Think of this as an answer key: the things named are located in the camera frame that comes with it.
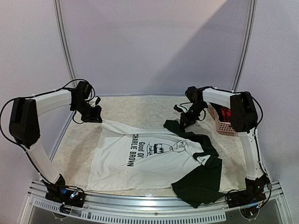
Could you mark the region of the white green raglan t-shirt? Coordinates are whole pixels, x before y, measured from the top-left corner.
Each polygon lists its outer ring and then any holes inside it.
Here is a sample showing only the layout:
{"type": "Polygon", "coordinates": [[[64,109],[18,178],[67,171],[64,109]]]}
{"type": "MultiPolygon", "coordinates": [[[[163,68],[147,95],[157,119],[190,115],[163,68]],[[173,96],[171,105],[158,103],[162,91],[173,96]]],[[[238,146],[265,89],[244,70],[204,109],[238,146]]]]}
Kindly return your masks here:
{"type": "Polygon", "coordinates": [[[141,129],[105,120],[86,185],[91,191],[171,188],[194,208],[222,198],[222,160],[206,135],[167,120],[141,129]]]}

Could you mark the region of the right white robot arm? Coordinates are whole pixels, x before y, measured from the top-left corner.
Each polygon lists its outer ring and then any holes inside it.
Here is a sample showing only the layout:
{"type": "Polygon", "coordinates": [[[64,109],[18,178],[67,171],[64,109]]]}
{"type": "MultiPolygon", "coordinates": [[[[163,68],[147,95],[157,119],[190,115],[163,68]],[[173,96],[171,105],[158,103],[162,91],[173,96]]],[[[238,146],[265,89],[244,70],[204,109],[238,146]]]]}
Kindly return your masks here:
{"type": "Polygon", "coordinates": [[[257,135],[258,115],[252,95],[248,91],[232,92],[206,86],[188,87],[185,91],[191,107],[180,115],[180,128],[185,129],[199,120],[199,115],[207,104],[215,104],[230,109],[230,124],[238,137],[246,161],[246,184],[270,183],[263,168],[257,135]]]}

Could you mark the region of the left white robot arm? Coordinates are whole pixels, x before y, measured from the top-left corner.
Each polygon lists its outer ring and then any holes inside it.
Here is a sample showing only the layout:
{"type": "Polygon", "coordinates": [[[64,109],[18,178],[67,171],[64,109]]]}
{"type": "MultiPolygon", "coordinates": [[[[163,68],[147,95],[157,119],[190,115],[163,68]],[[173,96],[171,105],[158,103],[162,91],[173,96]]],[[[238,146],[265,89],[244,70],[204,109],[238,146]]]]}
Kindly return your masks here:
{"type": "Polygon", "coordinates": [[[12,100],[9,133],[14,138],[14,143],[24,148],[34,168],[49,184],[56,184],[61,175],[43,148],[39,117],[60,107],[69,106],[70,111],[81,115],[82,123],[102,123],[100,97],[96,96],[88,81],[77,81],[75,88],[65,85],[57,90],[12,100]]]}

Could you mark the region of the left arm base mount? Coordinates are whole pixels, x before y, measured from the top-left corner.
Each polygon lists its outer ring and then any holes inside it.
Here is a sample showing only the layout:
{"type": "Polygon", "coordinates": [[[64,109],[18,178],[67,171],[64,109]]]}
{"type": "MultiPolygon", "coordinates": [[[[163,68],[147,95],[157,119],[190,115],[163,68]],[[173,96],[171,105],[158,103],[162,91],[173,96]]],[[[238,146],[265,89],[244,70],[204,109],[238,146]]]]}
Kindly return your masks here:
{"type": "Polygon", "coordinates": [[[41,182],[47,188],[47,193],[45,196],[47,200],[64,205],[83,208],[86,193],[80,187],[66,185],[65,179],[61,174],[55,183],[50,183],[44,179],[42,179],[41,182]]]}

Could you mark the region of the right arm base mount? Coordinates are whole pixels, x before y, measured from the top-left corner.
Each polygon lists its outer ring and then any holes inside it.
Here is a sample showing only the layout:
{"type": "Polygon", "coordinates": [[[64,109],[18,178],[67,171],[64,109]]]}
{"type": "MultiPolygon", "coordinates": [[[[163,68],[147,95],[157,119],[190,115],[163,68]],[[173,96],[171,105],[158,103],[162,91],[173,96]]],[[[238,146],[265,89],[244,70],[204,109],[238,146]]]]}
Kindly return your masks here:
{"type": "Polygon", "coordinates": [[[244,190],[230,190],[224,197],[229,208],[240,207],[257,202],[266,202],[264,187],[270,184],[268,176],[263,175],[255,180],[245,178],[244,190]]]}

